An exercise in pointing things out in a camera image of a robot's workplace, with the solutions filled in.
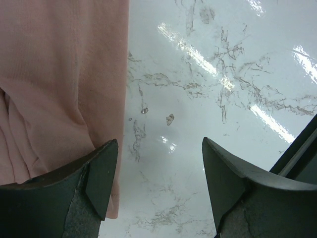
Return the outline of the pink t shirt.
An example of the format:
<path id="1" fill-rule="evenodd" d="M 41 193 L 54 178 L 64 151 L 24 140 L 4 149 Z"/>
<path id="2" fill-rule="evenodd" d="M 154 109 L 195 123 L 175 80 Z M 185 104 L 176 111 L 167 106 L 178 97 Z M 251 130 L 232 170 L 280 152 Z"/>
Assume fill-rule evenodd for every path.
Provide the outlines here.
<path id="1" fill-rule="evenodd" d="M 123 143 L 127 0 L 0 3 L 0 182 Z"/>

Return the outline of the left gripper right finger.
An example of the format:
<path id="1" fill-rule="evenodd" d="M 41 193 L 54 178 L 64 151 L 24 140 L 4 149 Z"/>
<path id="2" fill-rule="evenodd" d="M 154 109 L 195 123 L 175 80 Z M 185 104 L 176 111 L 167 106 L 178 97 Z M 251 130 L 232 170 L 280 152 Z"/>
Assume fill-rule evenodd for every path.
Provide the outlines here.
<path id="1" fill-rule="evenodd" d="M 202 153 L 218 238 L 314 238 L 317 187 L 263 170 L 209 138 Z"/>

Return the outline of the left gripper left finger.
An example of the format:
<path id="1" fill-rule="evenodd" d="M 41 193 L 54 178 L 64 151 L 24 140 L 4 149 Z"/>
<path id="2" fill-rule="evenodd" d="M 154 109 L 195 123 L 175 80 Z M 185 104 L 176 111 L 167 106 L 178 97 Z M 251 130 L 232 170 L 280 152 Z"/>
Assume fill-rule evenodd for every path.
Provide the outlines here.
<path id="1" fill-rule="evenodd" d="M 118 143 L 22 184 L 0 188 L 3 238 L 96 238 L 106 218 Z"/>

